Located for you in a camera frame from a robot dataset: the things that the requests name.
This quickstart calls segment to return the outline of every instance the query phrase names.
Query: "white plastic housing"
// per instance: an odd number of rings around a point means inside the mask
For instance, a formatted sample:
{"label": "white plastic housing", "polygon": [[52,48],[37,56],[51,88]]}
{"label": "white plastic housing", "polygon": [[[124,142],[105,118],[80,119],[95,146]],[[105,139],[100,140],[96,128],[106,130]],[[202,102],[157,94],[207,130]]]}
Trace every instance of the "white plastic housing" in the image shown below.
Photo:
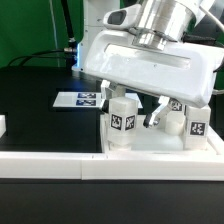
{"label": "white plastic housing", "polygon": [[87,56],[86,73],[140,92],[176,98],[193,107],[208,104],[224,49],[167,43],[164,51],[132,45],[123,31],[99,33]]}
{"label": "white plastic housing", "polygon": [[121,25],[112,25],[108,23],[108,18],[110,17],[111,13],[117,12],[120,10],[108,12],[103,19],[103,24],[106,28],[108,29],[115,29],[115,30],[125,30],[125,29],[130,29],[134,27],[138,13],[141,9],[140,4],[135,4],[133,6],[123,8],[122,11],[126,11],[126,17]]}
{"label": "white plastic housing", "polygon": [[72,70],[84,71],[84,62],[96,35],[103,29],[104,15],[120,8],[120,0],[84,0],[84,36],[78,45],[77,65]]}

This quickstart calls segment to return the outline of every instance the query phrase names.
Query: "cable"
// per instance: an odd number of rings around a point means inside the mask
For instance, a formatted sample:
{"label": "cable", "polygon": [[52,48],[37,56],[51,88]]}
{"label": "cable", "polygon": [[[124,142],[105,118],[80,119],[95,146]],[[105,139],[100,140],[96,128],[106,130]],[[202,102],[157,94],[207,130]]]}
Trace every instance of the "cable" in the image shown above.
{"label": "cable", "polygon": [[52,20],[52,24],[53,24],[54,43],[55,43],[55,48],[58,49],[57,28],[56,28],[54,7],[53,7],[52,0],[49,0],[49,4],[50,4],[50,11],[51,11],[51,20]]}
{"label": "cable", "polygon": [[40,52],[34,53],[34,54],[26,57],[24,60],[22,60],[19,64],[19,66],[23,66],[27,61],[29,61],[35,55],[43,55],[43,54],[51,54],[51,53],[59,53],[59,52],[64,52],[64,49],[40,51]]}
{"label": "cable", "polygon": [[20,56],[20,57],[17,57],[17,58],[14,58],[13,60],[11,60],[7,66],[11,66],[11,64],[19,59],[22,59],[22,58],[29,58],[32,59],[32,58],[47,58],[47,59],[70,59],[71,57],[60,57],[60,56],[42,56],[42,55],[27,55],[27,56]]}
{"label": "cable", "polygon": [[217,89],[213,89],[212,92],[213,95],[223,95],[224,94],[224,90],[217,90]]}
{"label": "cable", "polygon": [[[221,47],[224,48],[224,45],[218,41],[216,41],[215,38],[211,38],[211,37],[200,37],[200,36],[194,36],[194,35],[188,35],[185,34],[182,38],[183,43],[192,43],[192,44],[201,44],[201,45],[206,45],[206,46],[217,46],[217,47]],[[219,72],[222,69],[224,69],[224,59],[221,63],[221,65],[215,69],[213,72]]]}
{"label": "cable", "polygon": [[[73,28],[72,28],[72,22],[71,22],[71,17],[70,17],[69,8],[68,8],[68,1],[61,0],[61,5],[62,5],[63,13],[64,13],[65,24],[66,24],[67,34],[69,38],[68,46],[73,49],[77,49],[78,43],[75,40],[75,36],[74,36]],[[66,61],[66,67],[68,68],[77,63],[77,59],[76,59],[77,51],[76,52],[73,51],[71,54],[73,58],[70,61]]]}
{"label": "cable", "polygon": [[203,8],[201,5],[199,6],[202,12],[204,12],[224,33],[224,26],[223,24],[209,11],[207,11],[205,8]]}

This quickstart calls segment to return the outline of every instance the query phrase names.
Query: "black tabletop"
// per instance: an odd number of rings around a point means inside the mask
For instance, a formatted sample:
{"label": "black tabletop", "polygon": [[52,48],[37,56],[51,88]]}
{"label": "black tabletop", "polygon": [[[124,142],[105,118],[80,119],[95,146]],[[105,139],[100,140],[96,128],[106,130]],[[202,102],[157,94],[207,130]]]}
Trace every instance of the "black tabletop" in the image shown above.
{"label": "black tabletop", "polygon": [[1,151],[101,152],[99,109],[54,108],[59,91],[96,92],[100,82],[64,68],[0,69]]}

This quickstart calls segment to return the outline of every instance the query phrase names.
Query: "white block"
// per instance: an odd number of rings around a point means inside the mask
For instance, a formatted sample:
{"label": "white block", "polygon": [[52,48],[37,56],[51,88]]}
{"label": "white block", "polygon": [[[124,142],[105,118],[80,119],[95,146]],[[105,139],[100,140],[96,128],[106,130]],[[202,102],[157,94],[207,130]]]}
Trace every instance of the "white block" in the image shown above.
{"label": "white block", "polygon": [[205,106],[201,109],[187,106],[187,109],[186,109],[186,117],[188,120],[209,122],[210,114],[211,114],[211,109],[209,106]]}
{"label": "white block", "polygon": [[109,102],[108,141],[113,145],[131,144],[136,135],[138,101],[126,97],[113,98]]}
{"label": "white block", "polygon": [[0,138],[6,131],[6,125],[5,125],[5,116],[0,115]]}
{"label": "white block", "polygon": [[211,109],[209,106],[201,109],[187,107],[187,122],[183,137],[184,149],[206,149],[210,114]]}

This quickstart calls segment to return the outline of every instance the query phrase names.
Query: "green wall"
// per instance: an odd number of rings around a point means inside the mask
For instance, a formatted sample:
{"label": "green wall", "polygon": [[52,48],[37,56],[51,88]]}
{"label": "green wall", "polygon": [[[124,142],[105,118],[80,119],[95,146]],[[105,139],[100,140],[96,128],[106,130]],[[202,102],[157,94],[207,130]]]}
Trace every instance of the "green wall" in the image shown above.
{"label": "green wall", "polygon": [[[67,46],[67,33],[60,0],[52,0],[57,27],[58,47]],[[83,35],[82,0],[68,0],[75,38]],[[0,7],[0,67],[18,56],[55,49],[48,0],[2,1]],[[33,59],[32,65],[55,65],[56,60]]]}

